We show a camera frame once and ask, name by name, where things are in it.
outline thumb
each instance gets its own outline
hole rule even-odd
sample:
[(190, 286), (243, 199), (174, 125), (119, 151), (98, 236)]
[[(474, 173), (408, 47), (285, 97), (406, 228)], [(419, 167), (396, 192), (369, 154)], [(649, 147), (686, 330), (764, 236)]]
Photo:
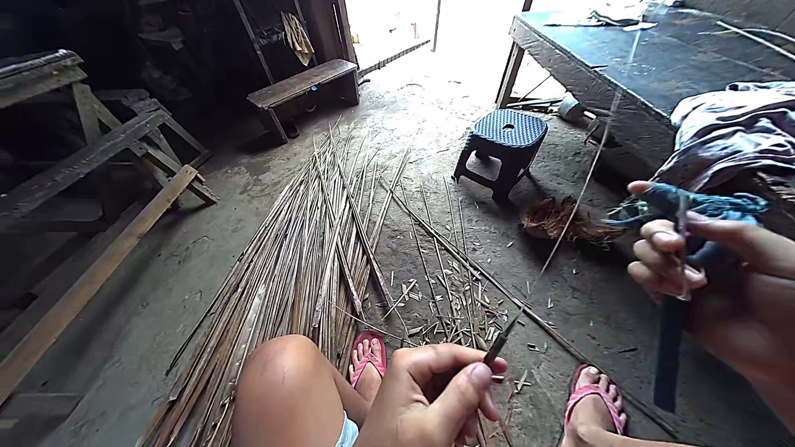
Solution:
[(795, 242), (791, 239), (752, 223), (709, 219), (695, 212), (688, 212), (688, 229), (730, 248), (756, 270), (795, 279)]
[(430, 405), (429, 413), (434, 425), (453, 439), (478, 408), (487, 418), (495, 420), (498, 414), (491, 402), (490, 384), (491, 369), (486, 364), (467, 365)]

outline dirty floor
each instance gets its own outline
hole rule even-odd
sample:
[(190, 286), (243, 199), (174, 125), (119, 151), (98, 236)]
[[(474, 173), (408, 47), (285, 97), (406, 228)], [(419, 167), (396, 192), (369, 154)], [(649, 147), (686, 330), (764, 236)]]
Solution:
[[(509, 20), (504, 21), (507, 29)], [(500, 39), (498, 44), (510, 44), (504, 36)], [(469, 69), (465, 52), (445, 52), (443, 45), (436, 54), (429, 46), (419, 49), (368, 75), (358, 107), (313, 115), (299, 124), (298, 139), (276, 149), (252, 150), (250, 140), (262, 131), (255, 119), (233, 119), (218, 112), (208, 121), (223, 126), (194, 130), (215, 151), (201, 170), (221, 201), (201, 208), (195, 197), (187, 197), (186, 206), (164, 216), (28, 376), (25, 390), (85, 394), (42, 445), (135, 444), (184, 366), (183, 362), (176, 373), (164, 376), (174, 352), (278, 193), (311, 153), (312, 135), (328, 130), (328, 123), (339, 116), (342, 133), (369, 135), (368, 146), (379, 149), (379, 161), (385, 165), (396, 166), (410, 148), (403, 176), (409, 201), (421, 202), (423, 185), (432, 220), (437, 227), (449, 224), (443, 182), (452, 186), (449, 176), (468, 128), (493, 107), (508, 50), (503, 46), (484, 56), (488, 69), (479, 72)], [(578, 194), (595, 152), (593, 145), (583, 144), (582, 130), (554, 115), (538, 116), (548, 123), (549, 134), (534, 162), (533, 181), (523, 179), (510, 195), (513, 207), (497, 206), (488, 190), (466, 179), (454, 190), (461, 199), (471, 256), (506, 286), (521, 289), (538, 276), (552, 244), (523, 234), (518, 209), (545, 196)], [(478, 164), (473, 158), (471, 165)], [(592, 182), (584, 203), (601, 217), (621, 198)], [(400, 283), (416, 278), (429, 295), (409, 231), (407, 216), (393, 205), (376, 254), (382, 269), (394, 272), (393, 294), (400, 293)], [(421, 243), (432, 250), (432, 242), (423, 235)], [(624, 389), (650, 402), (657, 312), (627, 276), (625, 253), (562, 244), (529, 302), (581, 352), (605, 365)], [(429, 262), (429, 268), (439, 270), (435, 262)], [(500, 298), (492, 288), (487, 293)], [(429, 318), (427, 305), (413, 304), (401, 313), (408, 325), (421, 325)], [(502, 307), (514, 311), (507, 302)], [(370, 311), (382, 312), (375, 307)], [(514, 444), (552, 446), (577, 364), (539, 328), (525, 322), (503, 351), (509, 374), (518, 378), (526, 369), (531, 383), (512, 399)], [(388, 325), (400, 332), (397, 321), (388, 320)], [(531, 352), (527, 343), (542, 352)], [(390, 350), (396, 348), (387, 344)], [(495, 393), (506, 397), (503, 391)], [(776, 445), (785, 436), (747, 384), (689, 341), (681, 355), (678, 392), (678, 412), (661, 414), (683, 442)], [(669, 439), (634, 408), (628, 411), (630, 435)]]

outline pink flip-flop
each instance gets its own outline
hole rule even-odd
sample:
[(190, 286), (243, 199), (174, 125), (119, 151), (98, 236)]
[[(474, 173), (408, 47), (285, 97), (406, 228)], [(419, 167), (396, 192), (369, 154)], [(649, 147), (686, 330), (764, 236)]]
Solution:
[[(564, 417), (563, 426), (568, 425), (569, 419), (572, 417), (572, 410), (574, 410), (574, 406), (585, 396), (588, 395), (599, 395), (600, 398), (604, 401), (604, 404), (607, 405), (607, 409), (610, 411), (610, 417), (613, 419), (613, 424), (615, 425), (615, 429), (618, 434), (624, 434), (624, 429), (626, 428), (626, 422), (621, 422), (619, 419), (619, 410), (615, 407), (613, 400), (610, 399), (610, 396), (607, 394), (606, 391), (603, 391), (602, 388), (599, 388), (598, 384), (591, 384), (585, 385), (584, 387), (576, 388), (577, 381), (580, 380), (580, 374), (585, 370), (585, 368), (590, 367), (593, 365), (580, 365), (576, 371), (574, 371), (574, 376), (572, 377), (572, 385), (570, 387), (568, 402), (566, 402), (566, 415)], [(610, 381), (611, 384), (615, 385), (615, 382), (612, 380)], [(621, 391), (616, 386), (616, 391), (621, 395)]]
[(356, 388), (356, 383), (359, 381), (359, 376), (362, 375), (362, 371), (364, 371), (364, 367), (367, 366), (368, 363), (372, 363), (381, 377), (384, 376), (386, 373), (386, 346), (384, 345), (384, 339), (378, 332), (366, 330), (361, 331), (359, 335), (356, 337), (356, 340), (353, 342), (353, 349), (355, 350), (359, 343), (362, 343), (364, 340), (378, 340), (381, 345), (381, 358), (373, 354), (372, 351), (369, 351), (367, 354), (364, 355), (362, 359), (359, 359), (359, 365), (353, 371), (353, 376), (351, 377), (351, 385)]

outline plastic stool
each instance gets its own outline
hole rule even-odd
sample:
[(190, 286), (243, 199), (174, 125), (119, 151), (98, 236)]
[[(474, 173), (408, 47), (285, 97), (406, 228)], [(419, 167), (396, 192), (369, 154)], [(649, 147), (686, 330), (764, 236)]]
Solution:
[[(492, 200), (507, 201), (510, 190), (533, 163), (546, 133), (546, 123), (534, 116), (508, 109), (492, 111), (472, 127), (452, 178), (458, 181), (464, 176), (490, 188)], [(496, 180), (489, 180), (467, 168), (473, 151), (477, 158), (500, 160), (502, 165)]]

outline yellow cloth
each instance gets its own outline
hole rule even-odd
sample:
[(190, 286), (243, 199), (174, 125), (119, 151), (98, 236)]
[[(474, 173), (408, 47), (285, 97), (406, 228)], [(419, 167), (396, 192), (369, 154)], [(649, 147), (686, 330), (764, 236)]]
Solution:
[(296, 53), (298, 59), (301, 60), (301, 63), (309, 65), (315, 50), (312, 48), (312, 42), (309, 41), (309, 36), (304, 31), (304, 27), (301, 26), (301, 22), (298, 21), (296, 16), (284, 11), (281, 12), (281, 22), (285, 25), (287, 43)]

